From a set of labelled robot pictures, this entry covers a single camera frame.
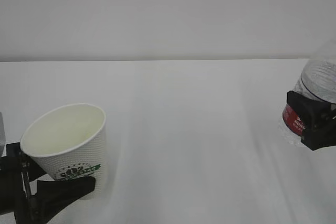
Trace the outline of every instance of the white wall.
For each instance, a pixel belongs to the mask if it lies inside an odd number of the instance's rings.
[[[0,60],[302,57],[336,0],[0,0]]]

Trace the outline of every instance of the green logo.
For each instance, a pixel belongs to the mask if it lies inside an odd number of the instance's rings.
[[[77,164],[63,168],[55,173],[57,181],[71,180],[77,177],[86,177],[94,174],[100,165],[90,166],[89,164]]]

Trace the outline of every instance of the bottle label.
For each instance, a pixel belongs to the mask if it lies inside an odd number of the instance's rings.
[[[305,126],[297,113],[288,104],[285,106],[282,118],[291,131],[298,136],[302,136],[302,131],[305,129]]]
[[[293,91],[302,94],[304,97],[309,99],[321,101],[317,96],[312,94],[305,85],[302,83],[301,77],[299,78],[298,82],[296,83]],[[285,109],[282,113],[282,118],[286,124],[286,126],[293,131],[298,136],[302,136],[302,131],[305,129],[305,125],[301,121],[300,117],[297,113],[288,105],[286,104]]]

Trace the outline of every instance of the cup rim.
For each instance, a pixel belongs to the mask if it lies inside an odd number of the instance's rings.
[[[80,144],[78,144],[78,145],[75,145],[75,146],[73,146],[73,147],[71,147],[71,148],[69,148],[69,149],[66,149],[66,150],[61,151],[61,152],[51,153],[51,154],[32,154],[32,153],[29,153],[29,152],[27,152],[27,151],[25,151],[25,150],[23,149],[22,141],[23,141],[23,139],[24,139],[24,136],[25,136],[25,134],[30,130],[30,128],[33,127],[33,125],[34,125],[35,123],[37,123],[39,120],[41,120],[41,119],[44,118],[45,116],[47,116],[47,115],[49,115],[49,114],[51,114],[51,113],[53,113],[53,112],[55,112],[55,111],[57,111],[57,110],[59,110],[59,109],[63,109],[63,108],[70,107],[70,106],[78,106],[78,105],[86,105],[86,106],[95,107],[96,109],[100,110],[100,111],[102,112],[102,114],[103,114],[104,119],[103,119],[103,122],[102,122],[101,126],[99,127],[99,129],[98,129],[94,134],[92,134],[91,137],[89,137],[88,139],[86,139],[84,142],[82,142],[82,143],[80,143]],[[105,113],[105,111],[104,111],[101,107],[99,107],[99,106],[97,106],[97,105],[93,105],[93,104],[90,104],[90,103],[73,103],[73,104],[63,105],[63,106],[57,107],[57,108],[55,108],[55,109],[53,109],[53,110],[50,110],[49,112],[47,112],[47,113],[41,115],[38,119],[36,119],[36,120],[35,120],[35,121],[34,121],[34,122],[33,122],[33,123],[26,129],[26,130],[25,130],[25,132],[22,134],[22,137],[21,137],[21,139],[20,139],[20,148],[21,148],[21,150],[22,150],[26,155],[28,155],[28,156],[30,156],[30,157],[54,157],[54,156],[63,155],[63,154],[72,152],[72,151],[74,151],[74,150],[76,150],[76,149],[82,147],[83,145],[87,144],[87,143],[90,142],[92,139],[94,139],[94,138],[101,132],[101,130],[105,127],[105,123],[106,123],[106,113]]]

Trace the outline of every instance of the red label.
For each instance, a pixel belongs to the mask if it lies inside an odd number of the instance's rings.
[[[302,131],[306,128],[302,123],[300,117],[298,117],[297,113],[288,105],[282,113],[282,118],[287,125],[295,134],[302,136]]]

